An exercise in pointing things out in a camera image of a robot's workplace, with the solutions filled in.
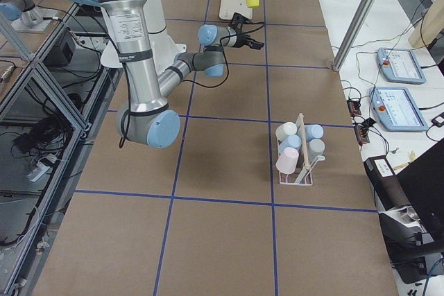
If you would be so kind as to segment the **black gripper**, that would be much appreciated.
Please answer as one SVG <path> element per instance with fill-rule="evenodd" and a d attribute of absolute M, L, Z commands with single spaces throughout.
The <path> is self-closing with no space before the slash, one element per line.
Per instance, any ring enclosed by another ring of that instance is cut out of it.
<path fill-rule="evenodd" d="M 229 38 L 227 46 L 234 48 L 241 48 L 248 46 L 251 49 L 262 49 L 264 47 L 263 42 L 258 42 L 250 37 L 250 35 L 242 31 L 244 24 L 251 24 L 252 21 L 242 14 L 235 12 L 232 16 L 229 29 Z"/>

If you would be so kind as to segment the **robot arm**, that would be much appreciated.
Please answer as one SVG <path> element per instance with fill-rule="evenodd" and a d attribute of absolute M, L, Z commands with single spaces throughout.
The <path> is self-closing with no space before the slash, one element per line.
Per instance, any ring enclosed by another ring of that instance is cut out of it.
<path fill-rule="evenodd" d="M 160 0 L 70 1 L 98 6 L 105 15 L 104 28 L 127 80 L 128 100 L 116 120 L 122 141 L 170 146 L 180 132 L 180 117 L 170 109 L 168 95 L 195 71 L 226 79 L 225 48 L 263 47 L 243 30 L 250 20 L 239 13 L 233 14 L 229 26 L 201 26 L 198 40 L 203 50 L 187 53 L 168 36 Z"/>

